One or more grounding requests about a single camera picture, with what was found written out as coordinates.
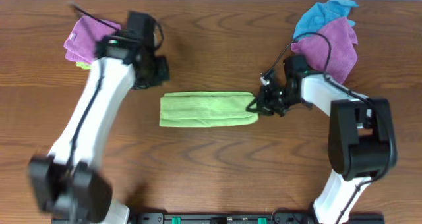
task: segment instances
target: wooden table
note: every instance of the wooden table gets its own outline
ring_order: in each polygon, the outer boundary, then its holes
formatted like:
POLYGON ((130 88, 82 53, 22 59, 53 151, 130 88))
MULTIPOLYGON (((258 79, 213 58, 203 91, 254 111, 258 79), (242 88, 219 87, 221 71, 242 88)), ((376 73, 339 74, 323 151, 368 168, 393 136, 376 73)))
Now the wooden table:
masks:
MULTIPOLYGON (((114 196, 138 210, 271 213, 304 210, 330 174, 328 117, 302 105, 283 118, 225 128, 160 128, 160 97, 191 90, 258 92, 265 71, 316 0, 75 0, 125 22, 144 11, 163 25, 171 82, 129 92, 105 149, 114 196)), ((422 2, 358 1, 359 60, 345 85, 391 104, 399 160, 354 211, 387 223, 422 218, 422 2)), ((0 223, 49 223, 26 178, 65 128, 88 71, 65 59, 76 20, 67 0, 0 0, 0 223)))

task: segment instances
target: robotic arm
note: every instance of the robotic arm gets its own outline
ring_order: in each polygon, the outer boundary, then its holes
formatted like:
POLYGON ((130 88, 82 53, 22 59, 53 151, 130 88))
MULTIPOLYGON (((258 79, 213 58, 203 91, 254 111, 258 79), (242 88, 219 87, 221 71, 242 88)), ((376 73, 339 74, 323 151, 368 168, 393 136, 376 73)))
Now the robotic arm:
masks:
MULTIPOLYGON (((155 23, 147 14, 130 12, 127 31, 105 36, 98 42, 98 60, 92 63, 85 90, 66 129, 47 157, 33 157, 29 164, 32 187, 41 211, 93 223, 130 222, 128 207, 112 201, 111 186, 99 175, 99 170, 109 130, 127 92, 169 79, 166 59, 154 55, 155 23)), ((350 96, 343 86, 327 83, 323 74, 311 72, 303 56, 287 58, 284 69, 286 85, 280 86, 274 71, 263 76, 260 93, 247 110, 284 116, 290 106, 303 103, 309 107, 315 105, 330 116, 328 155, 332 172, 322 194, 312 204, 312 214, 299 216, 302 223, 331 224, 337 223, 339 217, 338 223, 346 222, 354 203, 370 185, 359 184, 377 177, 386 163, 389 167, 396 164, 394 136, 387 133, 387 130, 392 131, 389 104, 386 99, 360 95, 371 101, 377 110, 374 113, 362 101, 350 96), (372 129, 373 133, 360 136, 360 128, 372 129)), ((272 216, 268 220, 269 217, 248 215, 238 217, 237 221, 237 217, 225 215, 151 215, 154 218, 141 218, 141 215, 138 221, 131 223, 181 224, 182 219, 192 224, 298 222, 294 214, 294 219, 278 216, 281 214, 275 216, 276 220, 272 216), (145 221, 153 219, 158 222, 145 221)), ((371 222, 354 219, 350 223, 371 222)))

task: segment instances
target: blue cloth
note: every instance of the blue cloth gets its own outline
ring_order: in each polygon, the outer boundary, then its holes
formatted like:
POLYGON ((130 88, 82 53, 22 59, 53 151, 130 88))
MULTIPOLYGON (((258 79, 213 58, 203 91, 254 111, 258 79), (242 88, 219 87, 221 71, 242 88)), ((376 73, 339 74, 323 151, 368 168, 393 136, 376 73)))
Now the blue cloth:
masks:
MULTIPOLYGON (((329 0, 326 3, 315 3, 297 23, 293 39, 305 32, 318 32, 329 22, 348 16, 352 7, 358 7, 358 4, 352 0, 329 0)), ((352 20, 349 20, 349 24, 355 26, 352 20)))

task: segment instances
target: folded green cloth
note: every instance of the folded green cloth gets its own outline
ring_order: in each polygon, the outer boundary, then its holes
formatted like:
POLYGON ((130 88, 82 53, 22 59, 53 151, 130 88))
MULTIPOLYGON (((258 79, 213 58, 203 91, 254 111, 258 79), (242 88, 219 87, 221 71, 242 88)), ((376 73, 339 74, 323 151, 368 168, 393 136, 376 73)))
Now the folded green cloth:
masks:
POLYGON ((160 101, 160 126, 248 125, 258 120, 257 113, 246 112, 254 98, 249 92, 166 93, 160 101))

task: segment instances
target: purple towel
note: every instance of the purple towel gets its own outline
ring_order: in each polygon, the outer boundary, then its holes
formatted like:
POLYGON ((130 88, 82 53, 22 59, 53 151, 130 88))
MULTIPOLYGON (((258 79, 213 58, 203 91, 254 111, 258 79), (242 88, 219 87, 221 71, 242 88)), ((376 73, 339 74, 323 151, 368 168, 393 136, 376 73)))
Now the purple towel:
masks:
MULTIPOLYGON (((346 17, 341 17, 318 31, 325 35, 331 43, 331 58, 327 72, 339 83, 343 83, 357 61, 356 33, 350 26, 346 17)), ((308 64, 315 70, 323 71, 328 54, 328 45, 324 38, 313 35, 306 37, 291 45, 291 50, 296 54, 306 57, 308 64)))
MULTIPOLYGON (((120 29, 120 25, 105 20, 108 24, 120 29)), ((73 30, 65 41, 65 49, 67 49, 65 58, 74 62, 92 63, 95 59, 95 42, 92 41, 85 25, 91 29, 96 40, 100 40, 103 36, 114 33, 114 29, 101 24, 88 16, 83 16, 73 27, 73 30)))

